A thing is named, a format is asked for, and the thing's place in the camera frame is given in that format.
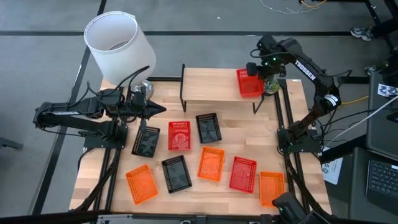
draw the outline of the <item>concrete floor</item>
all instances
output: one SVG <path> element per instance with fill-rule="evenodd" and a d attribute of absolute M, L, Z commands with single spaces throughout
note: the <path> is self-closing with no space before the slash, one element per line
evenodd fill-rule
<path fill-rule="evenodd" d="M 0 31 L 77 30 L 83 31 L 96 16 L 100 0 L 0 0 Z M 275 10 L 297 10 L 293 0 L 263 0 Z M 382 1 L 373 1 L 382 21 L 390 18 Z M 126 11 L 137 16 L 145 31 L 348 31 L 350 27 L 373 25 L 364 3 L 327 2 L 308 13 L 284 15 L 272 12 L 258 0 L 108 0 L 105 11 Z M 150 36 L 157 54 L 154 76 L 177 77 L 181 64 L 188 67 L 241 68 L 259 62 L 249 56 L 260 37 L 249 36 Z M 288 37 L 275 37 L 277 40 Z M 383 40 L 363 42 L 353 37 L 294 37 L 304 52 L 329 74 L 353 69 L 352 76 L 365 76 L 363 68 L 388 55 Z M 34 128 L 34 109 L 42 102 L 67 101 L 85 50 L 83 37 L 0 36 L 0 136 L 24 144 L 20 151 L 0 150 L 0 217 L 26 215 L 49 158 L 54 135 Z M 300 78 L 305 85 L 308 105 L 312 105 L 313 85 L 293 66 L 287 78 Z M 90 58 L 81 90 L 86 81 L 98 89 L 102 75 Z M 368 94 L 367 85 L 343 85 L 343 101 Z M 367 109 L 367 101 L 342 106 L 335 118 Z M 347 128 L 363 116 L 335 123 Z M 357 128 L 344 139 L 362 135 Z M 338 132 L 331 133 L 327 139 Z M 73 192 L 76 164 L 83 140 L 67 136 L 55 169 L 43 212 L 65 212 Z M 346 158 L 339 189 L 349 189 L 350 159 Z M 349 193 L 327 184 L 332 210 L 345 217 Z"/>

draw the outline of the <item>white lampshade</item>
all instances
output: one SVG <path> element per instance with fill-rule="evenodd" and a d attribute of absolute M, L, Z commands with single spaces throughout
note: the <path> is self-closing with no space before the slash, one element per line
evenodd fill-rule
<path fill-rule="evenodd" d="M 133 84 L 151 75 L 156 65 L 154 49 L 138 26 L 136 18 L 125 12 L 107 12 L 94 18 L 86 27 L 84 39 L 104 78 L 118 85 L 136 70 L 150 66 Z"/>

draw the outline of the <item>laptop keyboard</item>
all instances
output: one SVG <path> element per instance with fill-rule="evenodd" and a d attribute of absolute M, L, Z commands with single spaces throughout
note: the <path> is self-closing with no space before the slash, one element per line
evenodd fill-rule
<path fill-rule="evenodd" d="M 371 163 L 369 188 L 398 198 L 398 170 Z"/>

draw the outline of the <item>black plastic crate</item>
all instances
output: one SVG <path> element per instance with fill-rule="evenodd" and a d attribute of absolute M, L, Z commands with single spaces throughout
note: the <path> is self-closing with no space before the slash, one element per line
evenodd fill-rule
<path fill-rule="evenodd" d="M 147 127 L 144 133 L 138 129 L 131 154 L 152 158 L 155 154 L 159 133 L 159 128 Z"/>
<path fill-rule="evenodd" d="M 166 159 L 162 161 L 162 167 L 170 194 L 192 187 L 184 156 Z"/>
<path fill-rule="evenodd" d="M 200 143 L 210 143 L 222 140 L 216 113 L 198 115 L 197 126 Z"/>

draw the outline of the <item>small crate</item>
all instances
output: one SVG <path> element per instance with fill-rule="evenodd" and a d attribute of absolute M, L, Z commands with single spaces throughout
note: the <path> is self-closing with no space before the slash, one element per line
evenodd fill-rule
<path fill-rule="evenodd" d="M 155 154 L 159 133 L 159 128 L 147 127 L 144 133 L 138 129 L 131 154 L 152 158 Z"/>
<path fill-rule="evenodd" d="M 243 98 L 261 96 L 264 92 L 264 82 L 258 78 L 258 75 L 249 76 L 246 69 L 238 69 L 239 91 Z"/>
<path fill-rule="evenodd" d="M 184 156 L 177 156 L 162 161 L 164 177 L 169 193 L 178 192 L 192 187 Z"/>
<path fill-rule="evenodd" d="M 169 150 L 183 151 L 191 148 L 189 121 L 169 122 Z"/>
<path fill-rule="evenodd" d="M 196 116 L 200 143 L 211 143 L 222 140 L 216 113 Z"/>
<path fill-rule="evenodd" d="M 222 149 L 203 146 L 198 169 L 198 177 L 220 181 L 223 173 L 225 152 Z"/>
<path fill-rule="evenodd" d="M 285 193 L 284 174 L 281 172 L 260 172 L 259 183 L 263 207 L 273 207 L 272 201 Z"/>
<path fill-rule="evenodd" d="M 137 205 L 155 197 L 157 188 L 148 165 L 143 165 L 126 174 L 134 203 Z"/>
<path fill-rule="evenodd" d="M 253 194 L 257 162 L 235 156 L 231 172 L 231 189 Z"/>

